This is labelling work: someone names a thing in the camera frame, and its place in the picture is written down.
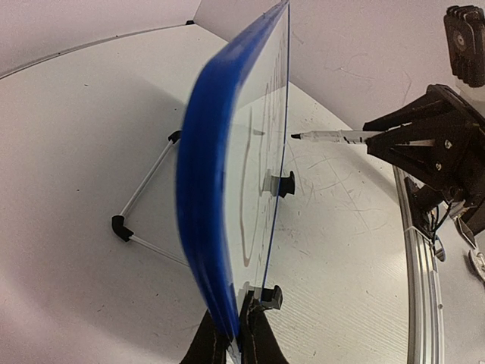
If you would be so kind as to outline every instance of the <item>blue whiteboard frame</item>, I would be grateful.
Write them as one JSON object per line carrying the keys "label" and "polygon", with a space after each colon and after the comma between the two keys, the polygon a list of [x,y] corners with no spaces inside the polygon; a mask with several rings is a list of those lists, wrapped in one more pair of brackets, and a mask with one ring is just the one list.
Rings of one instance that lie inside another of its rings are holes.
{"label": "blue whiteboard frame", "polygon": [[187,106],[179,145],[176,200],[180,239],[216,328],[231,340],[239,334],[239,315],[224,230],[230,122],[239,91],[288,4],[283,0],[264,13],[202,69]]}

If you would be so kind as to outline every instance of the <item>white backdrop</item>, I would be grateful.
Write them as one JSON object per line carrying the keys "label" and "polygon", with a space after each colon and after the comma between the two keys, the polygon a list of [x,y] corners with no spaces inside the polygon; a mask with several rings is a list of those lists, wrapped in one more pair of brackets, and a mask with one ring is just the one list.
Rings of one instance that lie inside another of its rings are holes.
{"label": "white backdrop", "polygon": [[0,76],[66,49],[192,20],[200,0],[3,0]]}
{"label": "white backdrop", "polygon": [[[232,39],[278,0],[202,0],[196,23]],[[291,81],[354,129],[454,84],[443,16],[458,0],[292,0]],[[485,7],[485,1],[473,2]]]}

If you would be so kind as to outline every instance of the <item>marker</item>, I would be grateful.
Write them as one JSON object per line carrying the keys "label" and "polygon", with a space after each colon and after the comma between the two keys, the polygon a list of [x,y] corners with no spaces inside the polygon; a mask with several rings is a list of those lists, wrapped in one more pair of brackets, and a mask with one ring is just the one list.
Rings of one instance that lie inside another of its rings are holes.
{"label": "marker", "polygon": [[[313,130],[306,133],[291,134],[293,139],[309,140],[311,142],[332,142],[347,144],[365,144],[367,139],[382,134],[382,131],[360,130]],[[398,143],[397,146],[434,146],[434,140],[410,140]]]}

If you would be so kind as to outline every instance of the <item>black plastic joint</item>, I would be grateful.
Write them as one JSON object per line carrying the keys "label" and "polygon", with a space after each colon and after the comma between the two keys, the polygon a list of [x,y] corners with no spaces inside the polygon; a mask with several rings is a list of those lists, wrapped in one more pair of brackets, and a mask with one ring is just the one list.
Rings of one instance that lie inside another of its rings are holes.
{"label": "black plastic joint", "polygon": [[261,305],[266,309],[281,309],[283,305],[283,291],[280,286],[273,289],[263,288],[261,292]]}
{"label": "black plastic joint", "polygon": [[181,130],[177,130],[177,131],[174,131],[172,134],[170,134],[170,136],[168,137],[168,141],[169,142],[172,142],[173,144],[175,144],[176,142],[179,141],[180,137],[182,136],[182,131]]}
{"label": "black plastic joint", "polygon": [[123,241],[130,241],[130,237],[135,234],[124,226],[124,216],[116,215],[111,218],[111,228]]}
{"label": "black plastic joint", "polygon": [[285,196],[289,193],[290,195],[295,194],[295,174],[293,171],[289,173],[289,177],[281,177],[280,181],[280,197],[285,198]]}

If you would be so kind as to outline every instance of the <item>scratched surface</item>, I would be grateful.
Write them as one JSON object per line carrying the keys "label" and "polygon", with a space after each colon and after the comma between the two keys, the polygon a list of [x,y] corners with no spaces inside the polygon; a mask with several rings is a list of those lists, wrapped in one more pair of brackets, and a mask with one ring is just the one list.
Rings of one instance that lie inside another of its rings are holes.
{"label": "scratched surface", "polygon": [[[121,243],[109,218],[180,126],[197,73],[223,45],[179,27],[0,82],[2,364],[180,362],[205,310],[196,284],[186,267]],[[289,91],[290,133],[344,127]],[[405,362],[399,207],[390,168],[363,148],[290,140],[286,149],[297,191],[279,204],[268,283],[285,301],[268,317],[290,362]],[[173,163],[128,226],[178,254]]]}
{"label": "scratched surface", "polygon": [[[289,88],[288,134],[347,129]],[[268,284],[270,312],[290,362],[404,363],[408,288],[392,168],[365,146],[288,140],[284,169],[296,194],[280,200]]]}

